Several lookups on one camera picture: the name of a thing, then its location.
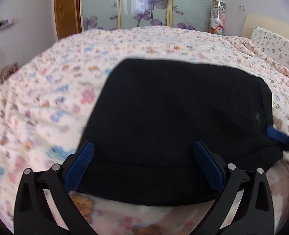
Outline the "small white wall shelf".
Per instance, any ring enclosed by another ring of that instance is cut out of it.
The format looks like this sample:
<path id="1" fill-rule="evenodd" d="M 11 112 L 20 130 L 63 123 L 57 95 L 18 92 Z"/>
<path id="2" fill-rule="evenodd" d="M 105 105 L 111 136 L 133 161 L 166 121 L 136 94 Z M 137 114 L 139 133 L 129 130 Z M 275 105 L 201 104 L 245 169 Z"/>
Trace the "small white wall shelf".
<path id="1" fill-rule="evenodd" d="M 0 20 L 0 30 L 9 27 L 10 25 L 13 25 L 15 23 L 16 19 L 5 19 Z"/>

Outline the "white wall socket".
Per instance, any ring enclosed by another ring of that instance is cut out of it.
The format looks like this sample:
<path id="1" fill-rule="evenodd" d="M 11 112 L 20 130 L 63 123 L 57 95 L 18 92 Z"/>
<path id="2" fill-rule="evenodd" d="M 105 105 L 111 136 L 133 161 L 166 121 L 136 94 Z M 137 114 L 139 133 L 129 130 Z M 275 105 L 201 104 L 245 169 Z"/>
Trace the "white wall socket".
<path id="1" fill-rule="evenodd" d="M 240 11 L 246 11 L 247 10 L 247 7 L 245 5 L 239 5 L 238 6 L 238 10 Z"/>

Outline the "clear tube of plush toys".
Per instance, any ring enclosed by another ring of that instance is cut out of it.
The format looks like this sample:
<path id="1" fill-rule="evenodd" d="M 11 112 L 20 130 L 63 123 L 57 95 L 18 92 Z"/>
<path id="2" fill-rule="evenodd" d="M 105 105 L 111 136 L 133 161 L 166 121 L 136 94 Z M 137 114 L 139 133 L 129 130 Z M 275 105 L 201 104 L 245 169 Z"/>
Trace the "clear tube of plush toys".
<path id="1" fill-rule="evenodd" d="M 226 4 L 222 0 L 212 0 L 210 11 L 209 32 L 212 34 L 223 35 L 226 19 Z"/>

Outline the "frosted glass sliding wardrobe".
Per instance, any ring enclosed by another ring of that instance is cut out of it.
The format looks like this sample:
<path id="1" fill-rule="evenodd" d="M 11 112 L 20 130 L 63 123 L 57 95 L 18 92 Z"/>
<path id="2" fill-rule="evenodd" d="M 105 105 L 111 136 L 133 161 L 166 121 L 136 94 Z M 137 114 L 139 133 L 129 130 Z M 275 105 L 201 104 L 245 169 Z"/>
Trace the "frosted glass sliding wardrobe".
<path id="1" fill-rule="evenodd" d="M 80 0 L 80 2 L 84 30 L 168 26 L 209 32 L 212 0 Z"/>

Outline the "floral teddy print blanket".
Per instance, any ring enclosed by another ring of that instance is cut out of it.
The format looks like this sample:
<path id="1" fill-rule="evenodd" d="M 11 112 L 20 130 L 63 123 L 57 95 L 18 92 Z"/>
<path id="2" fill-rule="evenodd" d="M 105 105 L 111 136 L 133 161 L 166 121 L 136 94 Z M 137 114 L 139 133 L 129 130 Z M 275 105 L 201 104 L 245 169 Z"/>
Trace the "floral teddy print blanket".
<path id="1" fill-rule="evenodd" d="M 105 80 L 128 57 L 224 65 L 258 76 L 272 91 L 274 127 L 289 134 L 289 69 L 266 52 L 244 37 L 143 27 L 88 30 L 36 56 L 0 86 L 0 219 L 10 234 L 23 170 L 46 170 L 75 151 Z M 266 176 L 278 231 L 289 218 L 289 152 Z M 189 234 L 213 203 L 145 207 L 71 197 L 99 234 Z"/>

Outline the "black pants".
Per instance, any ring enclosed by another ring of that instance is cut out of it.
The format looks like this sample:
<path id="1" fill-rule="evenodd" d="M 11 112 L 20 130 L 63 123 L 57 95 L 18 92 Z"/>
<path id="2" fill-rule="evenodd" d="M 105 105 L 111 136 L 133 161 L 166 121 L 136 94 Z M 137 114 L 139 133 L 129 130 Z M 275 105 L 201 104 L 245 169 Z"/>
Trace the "black pants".
<path id="1" fill-rule="evenodd" d="M 283 152 L 267 136 L 272 93 L 243 70 L 127 59 L 110 73 L 81 140 L 95 154 L 77 191 L 113 201 L 182 206 L 212 201 L 194 144 L 243 170 L 269 170 Z"/>

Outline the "wooden door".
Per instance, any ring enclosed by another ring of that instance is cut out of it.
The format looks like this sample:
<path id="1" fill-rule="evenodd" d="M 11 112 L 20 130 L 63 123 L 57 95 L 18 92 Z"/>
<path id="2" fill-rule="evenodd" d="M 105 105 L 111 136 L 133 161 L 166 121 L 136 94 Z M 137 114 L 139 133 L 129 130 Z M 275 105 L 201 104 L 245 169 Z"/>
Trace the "wooden door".
<path id="1" fill-rule="evenodd" d="M 82 32 L 80 0 L 53 0 L 57 39 Z"/>

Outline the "teddy print pillow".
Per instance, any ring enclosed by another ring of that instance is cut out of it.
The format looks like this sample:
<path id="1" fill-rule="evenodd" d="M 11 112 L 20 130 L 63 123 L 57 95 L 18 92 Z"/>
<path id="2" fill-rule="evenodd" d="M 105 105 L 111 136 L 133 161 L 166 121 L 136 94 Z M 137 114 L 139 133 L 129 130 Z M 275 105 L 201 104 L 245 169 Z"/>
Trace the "teddy print pillow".
<path id="1" fill-rule="evenodd" d="M 255 27 L 251 42 L 264 54 L 289 69 L 289 40 L 269 30 Z"/>

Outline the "beige headboard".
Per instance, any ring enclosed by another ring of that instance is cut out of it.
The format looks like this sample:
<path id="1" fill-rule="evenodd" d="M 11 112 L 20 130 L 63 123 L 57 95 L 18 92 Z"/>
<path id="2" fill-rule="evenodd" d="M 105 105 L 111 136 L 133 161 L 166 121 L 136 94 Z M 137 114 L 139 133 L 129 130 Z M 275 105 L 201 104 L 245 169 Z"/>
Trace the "beige headboard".
<path id="1" fill-rule="evenodd" d="M 260 27 L 289 40 L 289 24 L 266 16 L 248 14 L 243 25 L 242 35 L 249 38 L 255 27 Z"/>

